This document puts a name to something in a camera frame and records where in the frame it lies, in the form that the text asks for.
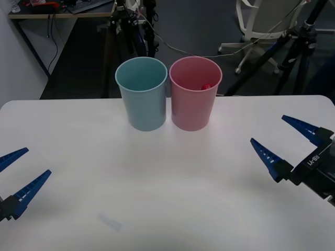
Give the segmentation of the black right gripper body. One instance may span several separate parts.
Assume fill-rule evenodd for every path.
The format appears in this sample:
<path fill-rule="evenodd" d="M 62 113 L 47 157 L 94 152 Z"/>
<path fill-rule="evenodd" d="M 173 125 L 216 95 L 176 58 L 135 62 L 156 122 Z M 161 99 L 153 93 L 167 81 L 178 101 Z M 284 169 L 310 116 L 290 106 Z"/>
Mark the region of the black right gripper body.
<path fill-rule="evenodd" d="M 290 181 L 303 183 L 322 199 L 334 205 L 334 147 L 329 139 L 305 157 L 291 172 Z"/>

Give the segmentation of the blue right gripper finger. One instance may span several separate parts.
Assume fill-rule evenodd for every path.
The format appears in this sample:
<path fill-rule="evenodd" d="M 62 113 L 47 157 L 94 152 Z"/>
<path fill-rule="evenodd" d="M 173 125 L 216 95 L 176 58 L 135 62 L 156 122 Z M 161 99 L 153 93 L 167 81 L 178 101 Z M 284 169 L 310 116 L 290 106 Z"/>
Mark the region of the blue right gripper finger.
<path fill-rule="evenodd" d="M 314 126 L 290 116 L 283 115 L 282 120 L 290 124 L 311 143 L 325 143 L 334 135 L 334 132 L 331 130 Z"/>
<path fill-rule="evenodd" d="M 265 148 L 254 138 L 251 138 L 250 142 L 275 182 L 289 179 L 291 171 L 294 168 L 291 164 Z"/>

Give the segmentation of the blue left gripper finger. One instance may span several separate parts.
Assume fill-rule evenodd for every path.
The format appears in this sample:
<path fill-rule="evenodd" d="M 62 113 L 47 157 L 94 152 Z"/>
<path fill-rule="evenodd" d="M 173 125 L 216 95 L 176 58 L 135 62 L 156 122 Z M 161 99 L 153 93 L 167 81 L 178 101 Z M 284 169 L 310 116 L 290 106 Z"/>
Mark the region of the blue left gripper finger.
<path fill-rule="evenodd" d="M 8 166 L 10 166 L 13 162 L 18 160 L 28 151 L 28 148 L 25 147 L 0 157 L 0 172 L 5 170 Z"/>
<path fill-rule="evenodd" d="M 46 170 L 31 183 L 23 187 L 3 201 L 3 219 L 17 220 L 27 209 L 31 200 L 35 197 L 40 188 L 51 175 L 51 170 Z"/>

